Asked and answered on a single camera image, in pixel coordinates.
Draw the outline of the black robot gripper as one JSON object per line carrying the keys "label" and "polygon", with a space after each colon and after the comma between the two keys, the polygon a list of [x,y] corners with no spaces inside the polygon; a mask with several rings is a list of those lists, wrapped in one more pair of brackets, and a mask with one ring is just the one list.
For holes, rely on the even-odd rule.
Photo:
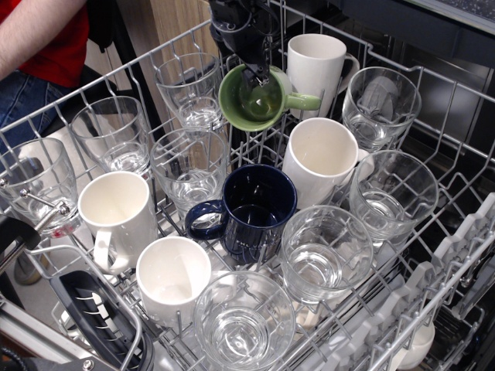
{"label": "black robot gripper", "polygon": [[277,15],[266,1],[210,1],[212,35],[245,64],[247,90],[269,81],[265,42],[277,34]]}

